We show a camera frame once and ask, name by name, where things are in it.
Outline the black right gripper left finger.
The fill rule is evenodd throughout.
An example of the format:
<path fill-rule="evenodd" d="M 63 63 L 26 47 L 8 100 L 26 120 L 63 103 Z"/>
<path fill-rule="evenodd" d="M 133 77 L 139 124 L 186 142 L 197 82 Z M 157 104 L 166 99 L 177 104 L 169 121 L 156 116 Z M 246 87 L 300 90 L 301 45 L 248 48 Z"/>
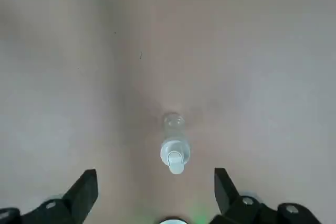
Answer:
<path fill-rule="evenodd" d="M 1 223 L 84 223 L 98 198 L 95 169 L 88 169 L 61 198 L 52 198 L 22 215 L 18 208 L 1 209 Z"/>

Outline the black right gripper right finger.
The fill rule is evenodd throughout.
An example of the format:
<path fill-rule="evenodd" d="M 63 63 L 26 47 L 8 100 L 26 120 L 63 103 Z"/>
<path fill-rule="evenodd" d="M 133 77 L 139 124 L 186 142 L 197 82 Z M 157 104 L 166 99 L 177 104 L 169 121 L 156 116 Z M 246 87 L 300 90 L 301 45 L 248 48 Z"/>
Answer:
<path fill-rule="evenodd" d="M 303 205 L 286 202 L 274 210 L 252 196 L 240 195 L 224 168 L 214 169 L 214 193 L 220 214 L 210 223 L 320 223 Z"/>

